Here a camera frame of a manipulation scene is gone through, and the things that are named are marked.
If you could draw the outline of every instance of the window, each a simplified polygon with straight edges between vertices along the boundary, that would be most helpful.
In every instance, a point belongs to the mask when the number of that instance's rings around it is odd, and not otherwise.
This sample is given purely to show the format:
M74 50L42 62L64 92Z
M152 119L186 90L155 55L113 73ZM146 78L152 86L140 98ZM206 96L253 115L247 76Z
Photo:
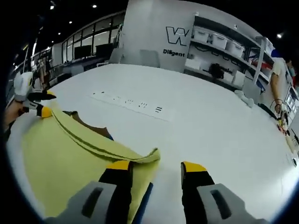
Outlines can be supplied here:
M116 37L118 29L113 29L111 31L111 43L113 43L114 38Z
M104 33L96 34L93 41L93 52L96 53L96 46L108 43L109 31Z
M69 62L73 60L73 36L67 41L67 60Z
M74 43L74 57L75 57L75 51L76 51L76 48L77 47L80 47L81 46L81 42L80 41L78 41L77 43Z
M81 31L77 32L74 37L74 42L81 40Z
M93 25L91 25L83 30L83 37L86 37L90 34L93 34Z
M100 31L102 29L106 29L110 27L111 18L99 21L95 24L95 32Z
M93 43L93 36L90 36L90 37L85 38L85 39L82 40L82 46L90 45L90 49L92 48L92 47L91 47L92 43Z
M66 62L66 42L62 44L62 61L63 63Z
M120 15L116 15L115 17L113 17L113 26L118 26L120 24L123 23L123 21L125 20L125 14L120 14Z

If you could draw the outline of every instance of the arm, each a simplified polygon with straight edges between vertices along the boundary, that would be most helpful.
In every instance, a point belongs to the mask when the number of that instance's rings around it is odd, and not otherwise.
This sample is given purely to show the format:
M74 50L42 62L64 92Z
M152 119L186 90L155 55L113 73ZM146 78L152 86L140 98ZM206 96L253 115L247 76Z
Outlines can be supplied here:
M4 120L2 124L4 139L8 140L10 135L10 128L14 121L24 113L24 107L22 103L15 100L12 101L11 105L5 110Z
M279 76L275 73L272 73L270 85L276 105L281 104L281 100L279 100L278 79Z

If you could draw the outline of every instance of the logo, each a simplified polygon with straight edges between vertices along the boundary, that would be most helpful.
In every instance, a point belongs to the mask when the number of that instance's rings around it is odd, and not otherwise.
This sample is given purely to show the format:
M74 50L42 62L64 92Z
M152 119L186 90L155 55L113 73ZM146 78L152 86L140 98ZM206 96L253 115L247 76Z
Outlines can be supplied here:
M185 57L185 54L183 54L183 53L174 52L174 51L168 50L168 49L164 49L163 54L168 54L168 55L171 55L171 56Z
M166 27L168 43L177 44L179 43L181 46L187 46L187 35L189 30L185 30L184 28L174 27Z

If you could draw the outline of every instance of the white wall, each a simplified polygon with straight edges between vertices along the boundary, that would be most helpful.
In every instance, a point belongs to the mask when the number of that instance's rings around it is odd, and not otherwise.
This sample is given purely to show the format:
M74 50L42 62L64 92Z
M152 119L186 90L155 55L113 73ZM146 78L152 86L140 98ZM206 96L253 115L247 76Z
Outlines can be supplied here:
M54 44L52 47L52 58L53 58L53 66L57 66L62 64L62 43Z
M168 43L166 27L190 30L187 35L190 39L196 12L231 28L237 25L241 32L252 38L260 35L241 20L202 4L178 0L129 0L122 36L124 54L140 49L156 50L161 68L182 72L189 45ZM185 57L163 54L164 49L185 53Z

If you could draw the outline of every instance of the power outlet strip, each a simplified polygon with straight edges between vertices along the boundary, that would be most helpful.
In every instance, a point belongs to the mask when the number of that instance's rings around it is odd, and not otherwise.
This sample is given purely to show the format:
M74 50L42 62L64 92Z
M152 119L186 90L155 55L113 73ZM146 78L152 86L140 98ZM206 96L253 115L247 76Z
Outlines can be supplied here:
M109 104L125 107L129 110L154 118L166 121L171 121L173 119L173 110L170 110L163 105L156 105L142 100L127 98L107 91L94 91L89 97Z

